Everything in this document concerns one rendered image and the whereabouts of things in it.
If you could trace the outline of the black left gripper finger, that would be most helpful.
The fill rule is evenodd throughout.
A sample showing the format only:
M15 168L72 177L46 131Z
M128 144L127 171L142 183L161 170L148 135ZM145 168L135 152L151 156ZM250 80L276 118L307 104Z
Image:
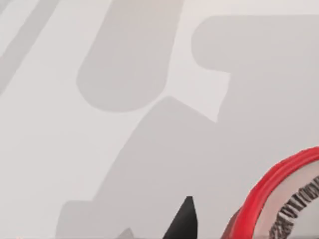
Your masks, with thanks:
M187 196L162 239L197 239L198 220L194 200Z

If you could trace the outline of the red and white can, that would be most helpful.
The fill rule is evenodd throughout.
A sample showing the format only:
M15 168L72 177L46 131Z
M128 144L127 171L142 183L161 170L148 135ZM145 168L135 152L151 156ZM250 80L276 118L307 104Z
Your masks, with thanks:
M288 239L300 213L319 200L319 146L278 158L251 189L221 239Z

